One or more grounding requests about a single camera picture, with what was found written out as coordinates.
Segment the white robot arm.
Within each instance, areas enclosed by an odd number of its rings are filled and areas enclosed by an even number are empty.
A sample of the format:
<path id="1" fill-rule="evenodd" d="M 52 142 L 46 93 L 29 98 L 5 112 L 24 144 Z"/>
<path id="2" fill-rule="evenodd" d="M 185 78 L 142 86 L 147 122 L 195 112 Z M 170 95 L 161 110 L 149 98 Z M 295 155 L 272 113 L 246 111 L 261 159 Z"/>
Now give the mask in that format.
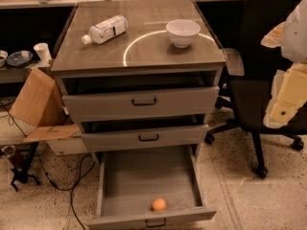
<path id="1" fill-rule="evenodd" d="M 261 40 L 268 48 L 281 48 L 292 65 L 278 70 L 273 78 L 272 98 L 263 123 L 266 127 L 286 126 L 307 103 L 307 0 L 301 0 L 287 19 Z"/>

